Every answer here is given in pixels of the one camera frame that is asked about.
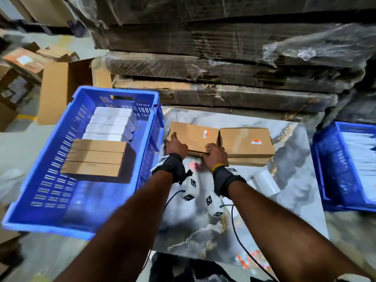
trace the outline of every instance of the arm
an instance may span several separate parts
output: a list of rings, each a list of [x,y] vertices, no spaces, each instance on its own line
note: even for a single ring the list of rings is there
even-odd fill
[[[228,166],[223,148],[211,144],[208,152],[203,160],[209,170]],[[232,182],[228,193],[280,281],[333,282],[345,273],[368,276],[308,223],[246,183]]]
[[[188,147],[172,136],[165,154],[185,158]],[[99,229],[56,282],[136,281],[153,246],[173,175],[157,171]]]

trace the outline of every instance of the orange and white label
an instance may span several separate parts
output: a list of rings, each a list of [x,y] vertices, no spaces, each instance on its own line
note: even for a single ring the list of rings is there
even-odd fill
[[[262,144],[260,139],[254,139],[251,144]]]

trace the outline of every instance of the stack of white boxes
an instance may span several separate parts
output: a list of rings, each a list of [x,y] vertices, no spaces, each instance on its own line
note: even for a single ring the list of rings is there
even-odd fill
[[[137,117],[131,108],[97,107],[82,139],[129,142],[136,124]]]

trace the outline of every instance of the crate handle hole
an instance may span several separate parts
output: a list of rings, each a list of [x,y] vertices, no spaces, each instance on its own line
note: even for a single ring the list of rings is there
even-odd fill
[[[134,102],[132,97],[127,97],[127,96],[111,96],[111,98],[114,100],[126,100],[126,101]]]

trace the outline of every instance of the black pants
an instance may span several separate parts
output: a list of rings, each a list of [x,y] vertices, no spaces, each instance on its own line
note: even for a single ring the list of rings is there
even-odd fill
[[[204,279],[217,274],[230,282],[236,282],[217,263],[199,259],[190,259],[183,273],[174,277],[172,266],[176,262],[176,257],[166,253],[158,253],[157,255],[158,257],[150,270],[149,282],[191,282],[194,281],[193,274],[196,279]]]

